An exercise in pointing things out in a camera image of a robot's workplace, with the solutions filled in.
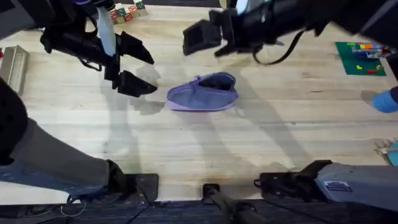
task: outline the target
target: cable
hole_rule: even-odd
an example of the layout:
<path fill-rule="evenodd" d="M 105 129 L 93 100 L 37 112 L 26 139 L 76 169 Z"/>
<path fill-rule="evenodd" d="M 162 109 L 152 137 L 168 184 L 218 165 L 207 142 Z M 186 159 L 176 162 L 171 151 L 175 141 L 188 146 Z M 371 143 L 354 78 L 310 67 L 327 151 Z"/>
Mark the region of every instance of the cable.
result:
<path fill-rule="evenodd" d="M 74 215 L 65 214 L 65 213 L 63 212 L 63 206 L 61 206 L 61 214 L 62 214 L 62 215 L 65 215 L 66 217 L 77 217 L 78 215 L 80 215 L 80 214 L 82 214 L 82 213 L 84 212 L 84 210 L 86 209 L 86 206 L 87 206 L 87 203 L 85 203 L 85 206 L 83 207 L 83 209 L 82 209 L 80 212 L 78 212 L 78 213 L 76 213 L 76 214 L 74 214 Z"/>
<path fill-rule="evenodd" d="M 130 224 L 132 221 L 134 221 L 138 216 L 140 216 L 145 210 L 147 210 L 150 206 L 147 205 L 145 208 L 141 209 L 141 211 L 139 211 L 136 215 L 134 215 L 133 217 L 131 217 L 126 224 Z"/>
<path fill-rule="evenodd" d="M 283 206 L 283 205 L 280 205 L 280 204 L 275 203 L 275 202 L 268 201 L 268 200 L 266 200 L 266 199 L 263 199 L 263 201 L 265 201 L 266 203 L 268 203 L 268 204 L 270 204 L 270 205 L 273 205 L 273 206 L 275 206 L 275 207 L 283 208 L 284 210 L 290 211 L 290 212 L 295 213 L 295 214 L 297 214 L 297 215 L 305 216 L 305 217 L 307 217 L 307 218 L 312 218 L 312 219 L 314 219 L 314 220 L 317 220 L 317 221 L 320 221 L 320 222 L 323 222 L 323 223 L 326 223 L 326 224 L 335 224 L 335 223 L 333 223 L 333 222 L 329 222 L 328 220 L 324 220 L 324 219 L 322 219 L 322 218 L 319 218 L 319 217 L 310 215 L 310 214 L 305 213 L 305 212 L 298 211 L 298 210 L 293 209 L 293 208 L 285 207 L 285 206 Z"/>
<path fill-rule="evenodd" d="M 260 60 L 257 58 L 258 49 L 254 49 L 253 53 L 252 53 L 254 60 L 257 63 L 259 63 L 261 65 L 265 65 L 265 66 L 275 65 L 275 64 L 283 62 L 293 52 L 294 48 L 296 47 L 297 43 L 299 42 L 299 40 L 300 40 L 300 38 L 301 38 L 301 36 L 303 35 L 304 32 L 305 32 L 305 30 L 300 31 L 298 34 L 296 34 L 296 36 L 294 37 L 292 43 L 290 44 L 289 48 L 287 49 L 286 53 L 283 54 L 283 56 L 281 56 L 280 59 L 278 59 L 276 61 L 273 61 L 273 62 L 268 62 L 268 63 L 260 62 Z"/>

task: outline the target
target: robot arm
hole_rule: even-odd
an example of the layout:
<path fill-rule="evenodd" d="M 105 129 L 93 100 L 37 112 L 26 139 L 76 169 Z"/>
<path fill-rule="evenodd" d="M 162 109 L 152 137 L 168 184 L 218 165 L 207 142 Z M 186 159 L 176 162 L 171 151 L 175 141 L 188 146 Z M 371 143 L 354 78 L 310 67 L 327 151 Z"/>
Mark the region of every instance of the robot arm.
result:
<path fill-rule="evenodd" d="M 2 24 L 0 38 L 22 29 L 44 27 L 40 42 L 47 53 L 58 50 L 72 55 L 99 72 L 105 67 L 104 78 L 119 93 L 135 97 L 153 93 L 156 86 L 128 71 L 119 73 L 120 56 L 125 54 L 150 64 L 154 60 L 141 40 L 125 32 L 114 33 L 108 14 L 113 8 L 113 0 L 4 0 L 0 4 L 0 20 L 13 22 Z M 98 26 L 88 10 L 99 12 Z M 96 28 L 93 32 L 86 32 L 88 19 Z"/>
<path fill-rule="evenodd" d="M 215 57 L 234 52 L 256 54 L 264 44 L 274 45 L 278 37 L 291 32 L 314 30 L 318 36 L 329 22 L 398 47 L 398 32 L 392 26 L 397 13 L 398 4 L 393 0 L 270 0 L 254 9 L 248 4 L 244 10 L 210 11 L 209 21 L 199 21 L 184 31 L 183 49 L 189 55 L 219 46 L 224 39 L 228 43 Z"/>

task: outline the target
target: gray device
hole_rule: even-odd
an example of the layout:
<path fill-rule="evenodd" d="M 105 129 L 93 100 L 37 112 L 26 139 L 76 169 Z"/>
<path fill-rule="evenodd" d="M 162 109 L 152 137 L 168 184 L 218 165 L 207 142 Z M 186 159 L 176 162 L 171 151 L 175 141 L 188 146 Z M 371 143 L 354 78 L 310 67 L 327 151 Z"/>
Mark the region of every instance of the gray device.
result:
<path fill-rule="evenodd" d="M 398 167 L 332 163 L 315 182 L 334 202 L 354 202 L 398 211 Z"/>

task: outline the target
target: black mount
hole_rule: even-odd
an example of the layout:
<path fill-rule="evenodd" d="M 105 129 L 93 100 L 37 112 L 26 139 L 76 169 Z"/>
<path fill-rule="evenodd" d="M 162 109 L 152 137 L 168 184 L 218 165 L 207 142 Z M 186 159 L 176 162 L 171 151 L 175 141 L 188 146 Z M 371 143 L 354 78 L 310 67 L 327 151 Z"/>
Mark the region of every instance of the black mount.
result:
<path fill-rule="evenodd" d="M 262 173 L 254 185 L 261 189 L 262 197 L 275 195 L 277 197 L 301 198 L 305 202 L 313 199 L 327 202 L 328 199 L 320 191 L 315 182 L 318 172 L 332 161 L 314 161 L 300 172 Z"/>
<path fill-rule="evenodd" d="M 264 224 L 266 219 L 250 203 L 232 200 L 221 193 L 218 184 L 204 184 L 202 203 L 216 205 L 226 224 Z"/>
<path fill-rule="evenodd" d="M 109 164 L 108 185 L 98 192 L 86 195 L 70 195 L 67 203 L 76 200 L 88 203 L 152 203 L 157 199 L 159 188 L 158 174 L 123 174 L 117 163 L 107 160 Z"/>

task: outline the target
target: black bracket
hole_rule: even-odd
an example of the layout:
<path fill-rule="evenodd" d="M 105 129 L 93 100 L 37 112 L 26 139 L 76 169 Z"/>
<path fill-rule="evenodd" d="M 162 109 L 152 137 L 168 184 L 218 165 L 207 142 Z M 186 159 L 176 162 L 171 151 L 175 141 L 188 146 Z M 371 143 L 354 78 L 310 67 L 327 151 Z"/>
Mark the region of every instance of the black bracket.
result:
<path fill-rule="evenodd" d="M 261 189 L 261 195 L 277 197 L 302 198 L 305 202 L 313 199 L 328 201 L 318 188 L 315 179 L 318 172 L 332 161 L 314 161 L 300 172 L 261 173 L 254 185 Z"/>

